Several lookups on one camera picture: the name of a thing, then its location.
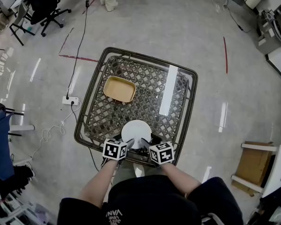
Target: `power strip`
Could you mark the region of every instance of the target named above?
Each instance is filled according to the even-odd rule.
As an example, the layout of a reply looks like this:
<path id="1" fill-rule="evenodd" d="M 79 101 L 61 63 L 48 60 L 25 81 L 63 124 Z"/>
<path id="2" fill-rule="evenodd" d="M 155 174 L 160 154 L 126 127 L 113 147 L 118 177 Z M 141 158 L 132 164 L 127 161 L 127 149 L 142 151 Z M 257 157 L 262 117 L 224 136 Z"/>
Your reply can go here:
<path id="1" fill-rule="evenodd" d="M 69 97 L 69 99 L 67 99 L 66 96 L 64 96 L 64 97 L 62 98 L 62 103 L 63 103 L 63 104 L 71 105 L 72 102 L 74 102 L 73 105 L 78 105 L 79 98 L 77 98 L 77 97 Z"/>

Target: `office chair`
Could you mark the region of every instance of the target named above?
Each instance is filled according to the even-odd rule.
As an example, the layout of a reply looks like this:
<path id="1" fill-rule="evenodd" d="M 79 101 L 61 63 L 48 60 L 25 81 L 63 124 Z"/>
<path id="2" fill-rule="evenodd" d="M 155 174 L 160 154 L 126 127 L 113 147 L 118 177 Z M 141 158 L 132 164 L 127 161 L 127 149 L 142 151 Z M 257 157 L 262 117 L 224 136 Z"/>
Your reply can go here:
<path id="1" fill-rule="evenodd" d="M 64 25 L 56 21 L 55 17 L 65 12 L 71 12 L 70 9 L 66 9 L 61 12 L 60 9 L 56 9 L 60 0 L 28 0 L 28 2 L 31 4 L 32 10 L 34 11 L 31 18 L 31 24 L 33 25 L 41 22 L 41 25 L 44 26 L 41 32 L 43 37 L 46 36 L 44 31 L 50 22 L 55 22 L 60 28 L 63 28 Z"/>
<path id="2" fill-rule="evenodd" d="M 16 32 L 19 30 L 19 29 L 21 29 L 24 33 L 25 32 L 27 32 L 27 33 L 29 33 L 29 34 L 31 34 L 31 35 L 35 35 L 34 33 L 32 33 L 32 32 L 30 32 L 30 31 L 28 31 L 28 30 L 26 30 L 26 29 L 24 29 L 23 28 L 23 22 L 24 22 L 24 19 L 27 19 L 27 20 L 29 20 L 29 21 L 31 21 L 31 16 L 28 14 L 28 9 L 27 9 L 27 11 L 25 10 L 25 7 L 24 7 L 24 5 L 21 3 L 20 5 L 19 5 L 19 8 L 18 8 L 18 16 L 17 16 L 17 18 L 14 20 L 14 22 L 9 26 L 9 29 L 11 30 L 11 32 L 14 34 L 14 36 L 16 37 L 16 39 L 20 42 L 20 44 L 22 45 L 22 46 L 24 46 L 24 44 L 23 44 L 23 42 L 20 40 L 20 38 L 18 37 L 18 35 L 16 34 Z"/>

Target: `shoe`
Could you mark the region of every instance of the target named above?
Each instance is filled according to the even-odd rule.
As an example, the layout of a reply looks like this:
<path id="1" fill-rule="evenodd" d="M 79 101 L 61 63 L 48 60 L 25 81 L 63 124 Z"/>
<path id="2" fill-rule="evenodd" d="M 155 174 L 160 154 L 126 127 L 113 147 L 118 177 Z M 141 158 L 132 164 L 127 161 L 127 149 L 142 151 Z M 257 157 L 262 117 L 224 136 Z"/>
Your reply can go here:
<path id="1" fill-rule="evenodd" d="M 101 5 L 105 5 L 105 0 L 100 0 Z"/>
<path id="2" fill-rule="evenodd" d="M 114 10 L 114 7 L 105 5 L 107 12 L 111 12 Z"/>
<path id="3" fill-rule="evenodd" d="M 25 166 L 28 167 L 28 168 L 31 170 L 31 172 L 32 172 L 32 177 L 28 178 L 29 181 L 32 181 L 32 178 L 35 177 L 36 174 L 35 174 L 35 172 L 34 172 L 33 169 L 32 169 L 31 163 L 30 163 L 30 162 L 27 162 L 27 163 L 25 164 Z"/>

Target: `forearm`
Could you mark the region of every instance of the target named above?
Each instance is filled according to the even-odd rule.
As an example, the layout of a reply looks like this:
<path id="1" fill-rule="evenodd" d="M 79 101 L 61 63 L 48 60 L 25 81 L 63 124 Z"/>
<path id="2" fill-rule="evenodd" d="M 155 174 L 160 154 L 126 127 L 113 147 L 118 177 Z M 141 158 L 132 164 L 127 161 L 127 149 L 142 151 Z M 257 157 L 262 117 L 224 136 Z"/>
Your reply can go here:
<path id="1" fill-rule="evenodd" d="M 161 168 L 169 177 L 171 182 L 175 185 L 175 187 L 182 194 L 186 194 L 186 196 L 188 196 L 195 188 L 197 188 L 201 184 L 198 180 L 181 171 L 172 163 L 162 164 Z"/>
<path id="2" fill-rule="evenodd" d="M 95 175 L 95 177 L 93 177 L 82 189 L 79 199 L 90 202 L 91 204 L 101 208 L 117 164 L 118 161 L 116 160 L 108 161 Z"/>

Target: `blue cloth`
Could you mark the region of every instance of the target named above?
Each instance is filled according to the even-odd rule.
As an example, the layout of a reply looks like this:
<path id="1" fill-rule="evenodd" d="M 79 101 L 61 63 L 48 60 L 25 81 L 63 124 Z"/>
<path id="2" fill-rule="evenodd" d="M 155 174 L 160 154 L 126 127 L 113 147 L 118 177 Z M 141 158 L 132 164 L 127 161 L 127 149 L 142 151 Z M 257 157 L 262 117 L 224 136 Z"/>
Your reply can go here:
<path id="1" fill-rule="evenodd" d="M 10 159 L 8 145 L 9 119 L 13 115 L 6 116 L 5 112 L 0 110 L 0 179 L 6 180 L 14 175 L 13 162 Z"/>

